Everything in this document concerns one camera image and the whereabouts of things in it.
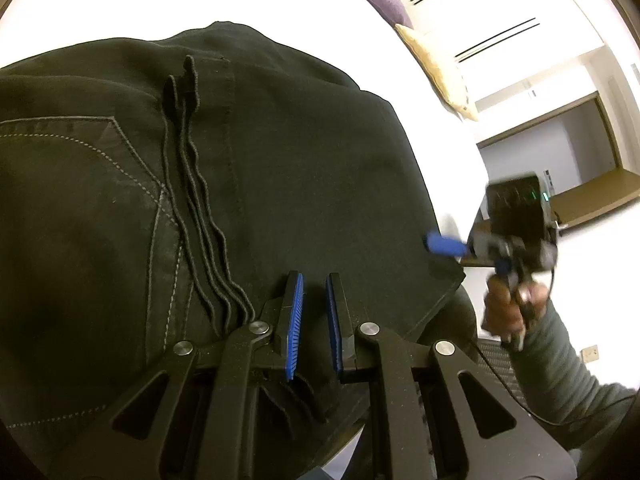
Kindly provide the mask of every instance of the dotted stitching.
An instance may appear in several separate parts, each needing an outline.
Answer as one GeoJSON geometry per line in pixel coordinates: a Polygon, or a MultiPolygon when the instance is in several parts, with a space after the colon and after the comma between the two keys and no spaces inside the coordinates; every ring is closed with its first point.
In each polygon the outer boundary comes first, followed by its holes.
{"type": "Polygon", "coordinates": [[[169,335],[169,321],[171,319],[171,310],[174,306],[175,299],[175,289],[178,285],[178,268],[180,267],[180,259],[182,257],[182,246],[178,247],[178,260],[175,263],[175,274],[174,274],[174,290],[171,293],[171,301],[169,302],[169,312],[166,315],[166,325],[164,327],[164,341],[162,342],[162,350],[166,350],[166,339],[169,335]]]}
{"type": "Polygon", "coordinates": [[[71,413],[70,415],[62,415],[55,418],[43,418],[42,420],[36,420],[34,422],[18,422],[16,424],[7,426],[6,428],[8,430],[14,430],[15,428],[28,428],[30,426],[37,426],[39,424],[44,424],[45,422],[60,422],[61,420],[69,420],[70,418],[89,415],[90,413],[104,410],[106,409],[106,407],[107,405],[103,404],[102,406],[97,406],[96,408],[91,408],[90,410],[82,410],[82,412],[71,413]]]}
{"type": "Polygon", "coordinates": [[[160,203],[158,202],[158,200],[156,200],[156,198],[151,194],[151,192],[144,187],[142,184],[140,184],[139,181],[137,181],[135,179],[135,177],[131,176],[129,173],[127,173],[126,171],[124,171],[120,165],[113,160],[109,155],[107,155],[105,152],[103,152],[102,150],[99,150],[98,148],[96,148],[95,146],[92,146],[90,144],[87,144],[86,142],[82,142],[82,140],[78,140],[78,139],[74,139],[73,137],[65,137],[65,136],[60,136],[60,135],[52,135],[52,134],[3,134],[0,135],[0,138],[2,137],[50,137],[50,138],[54,138],[54,139],[63,139],[63,140],[71,140],[72,142],[75,142],[77,144],[80,144],[81,146],[84,146],[86,148],[89,148],[91,150],[93,150],[94,152],[98,153],[99,155],[103,156],[104,158],[106,158],[111,164],[114,165],[114,167],[119,170],[122,174],[124,174],[125,176],[129,177],[131,180],[133,180],[133,182],[135,182],[136,184],[138,184],[138,186],[140,186],[142,188],[142,190],[149,195],[149,197],[151,198],[151,200],[154,201],[154,203],[156,205],[158,205],[158,207],[162,210],[162,212],[167,216],[167,218],[174,224],[177,225],[176,221],[174,220],[174,218],[169,215],[169,213],[167,211],[164,210],[164,208],[162,208],[162,206],[160,205],[160,203]]]}

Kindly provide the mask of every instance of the wall outlet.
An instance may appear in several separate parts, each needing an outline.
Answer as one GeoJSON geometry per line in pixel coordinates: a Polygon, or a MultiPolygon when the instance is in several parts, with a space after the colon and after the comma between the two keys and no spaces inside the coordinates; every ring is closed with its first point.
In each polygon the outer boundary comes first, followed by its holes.
{"type": "Polygon", "coordinates": [[[582,357],[582,362],[585,364],[597,361],[600,358],[600,354],[598,353],[598,345],[583,348],[582,350],[580,350],[580,355],[582,357]]]}

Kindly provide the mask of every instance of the gray sleeve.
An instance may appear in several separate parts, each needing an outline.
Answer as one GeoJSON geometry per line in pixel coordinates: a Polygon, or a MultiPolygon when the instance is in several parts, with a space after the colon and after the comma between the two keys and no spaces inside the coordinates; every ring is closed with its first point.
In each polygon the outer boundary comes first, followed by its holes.
{"type": "MultiPolygon", "coordinates": [[[[527,334],[524,350],[512,352],[511,361],[530,409],[552,422],[575,420],[635,394],[621,384],[598,383],[576,355],[551,301],[543,319],[527,334]]],[[[574,456],[579,457],[580,472],[602,452],[632,402],[619,402],[584,422],[544,427],[565,449],[578,450],[574,456]]]]}

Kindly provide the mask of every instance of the white bed sheet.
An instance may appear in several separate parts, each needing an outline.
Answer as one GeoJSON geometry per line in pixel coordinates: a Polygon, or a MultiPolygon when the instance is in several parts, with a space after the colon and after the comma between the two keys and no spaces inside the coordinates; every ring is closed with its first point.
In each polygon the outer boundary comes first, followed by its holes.
{"type": "Polygon", "coordinates": [[[365,0],[14,0],[0,20],[0,66],[84,41],[160,40],[220,20],[322,59],[391,102],[441,231],[466,238],[487,181],[473,135],[365,0]]]}

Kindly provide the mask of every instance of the black pants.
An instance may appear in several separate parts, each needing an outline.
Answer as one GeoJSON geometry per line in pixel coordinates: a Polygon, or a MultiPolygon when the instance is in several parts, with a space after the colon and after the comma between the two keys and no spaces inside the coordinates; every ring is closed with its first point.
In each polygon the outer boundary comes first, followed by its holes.
{"type": "Polygon", "coordinates": [[[422,245],[436,220],[389,103],[230,23],[0,70],[0,203],[0,417],[42,471],[172,344],[225,337],[296,269],[298,379],[264,386],[258,428],[258,476],[296,478],[367,409],[334,378],[326,275],[412,339],[463,278],[422,245]]]}

